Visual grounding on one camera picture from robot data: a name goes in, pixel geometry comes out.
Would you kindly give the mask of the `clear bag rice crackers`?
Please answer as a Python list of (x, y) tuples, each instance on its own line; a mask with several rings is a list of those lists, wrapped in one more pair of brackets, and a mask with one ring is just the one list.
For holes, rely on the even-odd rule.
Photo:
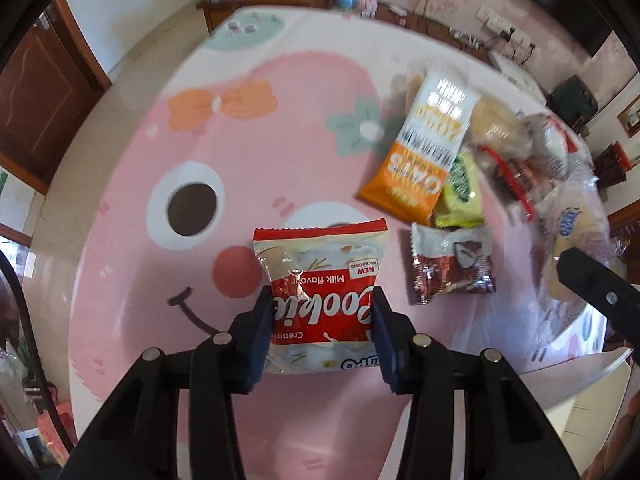
[(533, 140), (525, 122), (493, 96), (482, 96), (475, 104), (466, 137), (474, 146), (490, 148), (505, 159), (526, 159)]

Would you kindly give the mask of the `green yellow snack packet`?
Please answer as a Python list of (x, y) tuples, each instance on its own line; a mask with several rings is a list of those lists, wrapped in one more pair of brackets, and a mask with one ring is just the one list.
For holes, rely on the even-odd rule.
[(434, 209), (439, 229), (469, 229), (485, 222), (482, 193), (474, 157), (457, 154)]

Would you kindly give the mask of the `dark green air fryer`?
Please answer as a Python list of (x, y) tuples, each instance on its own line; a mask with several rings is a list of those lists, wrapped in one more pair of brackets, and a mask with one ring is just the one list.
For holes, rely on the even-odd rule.
[(577, 75), (558, 84), (548, 94), (547, 105), (574, 130), (585, 127), (599, 108), (593, 93)]

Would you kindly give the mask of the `wooden door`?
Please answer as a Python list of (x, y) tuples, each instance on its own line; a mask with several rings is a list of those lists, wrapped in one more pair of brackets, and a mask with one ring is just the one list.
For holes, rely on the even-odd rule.
[(111, 85), (67, 0), (53, 0), (1, 72), (1, 166), (47, 194), (80, 126)]

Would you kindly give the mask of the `brown chocolate snack packet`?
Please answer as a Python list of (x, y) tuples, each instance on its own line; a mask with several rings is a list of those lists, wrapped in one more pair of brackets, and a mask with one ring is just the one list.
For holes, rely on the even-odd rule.
[(413, 286), (421, 304), (450, 292), (496, 291), (486, 224), (449, 231), (413, 223), (410, 238)]

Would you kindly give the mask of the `red white cookie packet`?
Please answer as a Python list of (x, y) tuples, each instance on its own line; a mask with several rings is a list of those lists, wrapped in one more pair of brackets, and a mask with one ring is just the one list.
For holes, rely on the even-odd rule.
[(272, 293), (267, 372), (294, 375), (378, 365), (371, 304), (387, 233), (384, 219), (254, 231), (254, 253)]

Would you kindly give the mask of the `wooden sideboard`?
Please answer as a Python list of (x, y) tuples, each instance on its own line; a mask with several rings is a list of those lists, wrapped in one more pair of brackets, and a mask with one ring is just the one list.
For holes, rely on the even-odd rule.
[[(196, 5), (204, 14), (205, 23), (209, 32), (215, 29), (234, 11), (242, 8), (242, 6), (301, 6), (302, 8), (329, 10), (331, 0), (231, 0), (221, 3), (210, 3), (201, 0)], [(460, 50), (490, 65), (488, 47), (471, 47), (462, 39), (454, 38), (454, 36), (451, 35), (449, 26), (445, 26), (430, 18), (412, 12), (407, 12), (406, 16), (401, 16), (399, 13), (396, 13), (396, 11), (400, 11), (400, 9), (382, 2), (376, 9), (375, 18), (378, 21), (394, 24), (443, 42), (449, 47)]]

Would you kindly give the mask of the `orange oats bar packet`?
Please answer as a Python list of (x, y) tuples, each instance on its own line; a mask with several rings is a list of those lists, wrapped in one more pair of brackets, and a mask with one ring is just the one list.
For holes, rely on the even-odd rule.
[(428, 226), (479, 99), (454, 66), (430, 67), (382, 165), (357, 197), (398, 220)]

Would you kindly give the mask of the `clear bag blue label bread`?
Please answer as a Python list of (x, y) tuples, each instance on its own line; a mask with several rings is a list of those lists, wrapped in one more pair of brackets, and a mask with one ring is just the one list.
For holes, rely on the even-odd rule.
[(541, 287), (552, 300), (571, 302), (574, 292), (561, 284), (558, 275), (562, 252), (577, 248), (600, 263), (614, 257), (610, 224), (597, 188), (597, 177), (581, 162), (557, 188), (548, 216), (546, 260), (542, 267)]

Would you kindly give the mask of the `white storage bin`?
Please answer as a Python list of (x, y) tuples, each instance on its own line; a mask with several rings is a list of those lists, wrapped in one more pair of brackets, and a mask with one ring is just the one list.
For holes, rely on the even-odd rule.
[(578, 472), (603, 448), (623, 414), (631, 350), (593, 353), (521, 376), (561, 438)]

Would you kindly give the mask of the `cartoon printed table mat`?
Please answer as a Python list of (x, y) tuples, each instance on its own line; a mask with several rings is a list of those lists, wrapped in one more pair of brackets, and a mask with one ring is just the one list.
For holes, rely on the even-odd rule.
[[(236, 12), (169, 79), (106, 187), (79, 263), (70, 314), (70, 396), (78, 434), (143, 350), (189, 350), (226, 330), (268, 283), (256, 228), (383, 217), (356, 200), (405, 116), (405, 80), (429, 62), (524, 115), (544, 106), (440, 41), (335, 11)], [(519, 372), (600, 352), (606, 322), (586, 308), (533, 348), (536, 224), (483, 182), (497, 292), (415, 304), (409, 225), (384, 214), (380, 284), (394, 310), (445, 346), (494, 347)], [(400, 414), (377, 368), (266, 373), (234, 397), (251, 479), (377, 479)]]

